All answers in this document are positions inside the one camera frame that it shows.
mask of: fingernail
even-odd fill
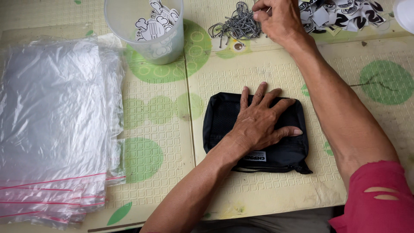
[[[300,129],[293,130],[293,136],[299,136],[299,135],[302,135],[302,134],[303,134],[303,132]]]

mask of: red sleeve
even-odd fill
[[[395,192],[364,192],[371,187]],[[398,200],[374,198],[378,195],[391,195]],[[414,232],[414,198],[402,166],[380,161],[360,167],[349,181],[344,214],[329,223],[338,233]]]

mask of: table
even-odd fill
[[[0,44],[28,35],[79,38],[106,34],[103,0],[3,0]],[[393,0],[379,0],[387,20],[378,28],[313,34],[328,63],[352,86],[396,147],[414,191],[414,36],[394,20]],[[204,157],[202,123],[210,96],[252,91],[260,82],[281,87],[282,96],[301,101],[310,144],[311,175],[231,172],[203,220],[240,218],[342,205],[346,191],[332,151],[317,120],[301,74],[290,56],[261,36],[241,46],[218,48],[206,30],[231,14],[237,1],[185,0],[185,51],[176,62],[147,64],[132,56],[123,89],[127,184],[109,187],[105,210],[87,214],[81,229],[112,232],[141,226],[167,193]],[[397,80],[398,91],[365,87],[379,69]],[[2,232],[59,232],[26,223],[1,225]]]

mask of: forearm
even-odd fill
[[[324,60],[313,39],[301,36],[287,50],[302,73],[345,185],[348,186],[349,177],[366,163],[398,161],[378,122]]]
[[[223,139],[164,198],[141,233],[190,232],[200,221],[218,186],[244,151]]]

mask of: hand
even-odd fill
[[[275,106],[269,108],[273,99],[282,90],[280,88],[274,89],[263,97],[266,87],[266,82],[260,84],[250,106],[247,101],[249,89],[244,87],[241,93],[240,113],[237,116],[237,121],[233,129],[225,136],[227,141],[235,142],[246,153],[276,144],[283,137],[303,134],[298,127],[294,126],[285,126],[274,130],[274,125],[280,115],[296,100],[282,99]]]
[[[263,32],[286,49],[298,39],[314,41],[302,26],[297,0],[259,0],[252,11],[253,18],[262,24]]]

